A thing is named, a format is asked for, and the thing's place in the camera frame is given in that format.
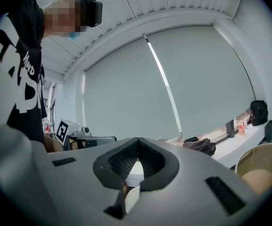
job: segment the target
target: white curtain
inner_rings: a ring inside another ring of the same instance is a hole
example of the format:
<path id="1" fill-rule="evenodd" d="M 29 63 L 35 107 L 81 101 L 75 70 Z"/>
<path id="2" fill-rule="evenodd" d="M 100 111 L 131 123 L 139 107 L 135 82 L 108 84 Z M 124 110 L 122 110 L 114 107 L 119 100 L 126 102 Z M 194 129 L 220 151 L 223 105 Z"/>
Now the white curtain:
<path id="1" fill-rule="evenodd" d="M 144 38 L 86 71 L 86 125 L 94 136 L 177 137 L 167 89 Z"/>
<path id="2" fill-rule="evenodd" d="M 163 67 L 183 137 L 225 125 L 250 107 L 253 90 L 230 44 L 211 26 L 189 26 L 148 36 Z"/>

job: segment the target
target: small bottle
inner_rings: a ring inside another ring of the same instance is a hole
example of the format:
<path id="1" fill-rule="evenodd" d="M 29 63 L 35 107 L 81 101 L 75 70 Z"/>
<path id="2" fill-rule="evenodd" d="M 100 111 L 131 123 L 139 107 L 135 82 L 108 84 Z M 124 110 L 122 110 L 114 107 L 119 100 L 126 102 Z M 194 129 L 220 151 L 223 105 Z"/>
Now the small bottle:
<path id="1" fill-rule="evenodd" d="M 244 135 L 245 134 L 245 122 L 242 121 L 239 125 L 239 134 Z"/>

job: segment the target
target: beige bucket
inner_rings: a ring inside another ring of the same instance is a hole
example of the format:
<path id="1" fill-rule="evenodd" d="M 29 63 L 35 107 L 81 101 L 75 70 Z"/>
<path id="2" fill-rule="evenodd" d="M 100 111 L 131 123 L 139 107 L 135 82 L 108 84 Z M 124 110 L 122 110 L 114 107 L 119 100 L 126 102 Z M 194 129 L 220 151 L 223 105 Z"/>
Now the beige bucket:
<path id="1" fill-rule="evenodd" d="M 244 153 L 235 166 L 235 173 L 257 194 L 272 187 L 272 144 L 258 145 Z"/>

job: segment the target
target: black t-shirt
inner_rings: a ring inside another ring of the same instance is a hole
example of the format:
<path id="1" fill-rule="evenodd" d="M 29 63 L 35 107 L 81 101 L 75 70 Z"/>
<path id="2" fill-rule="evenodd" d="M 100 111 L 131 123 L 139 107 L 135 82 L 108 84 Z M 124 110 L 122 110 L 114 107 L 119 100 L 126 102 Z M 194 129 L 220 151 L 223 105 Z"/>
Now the black t-shirt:
<path id="1" fill-rule="evenodd" d="M 44 14 L 36 0 L 16 0 L 9 13 L 0 18 L 0 61 L 7 58 L 14 63 L 7 71 L 23 91 L 7 124 L 41 143 L 44 143 L 42 118 L 47 116 L 40 75 L 43 35 Z"/>

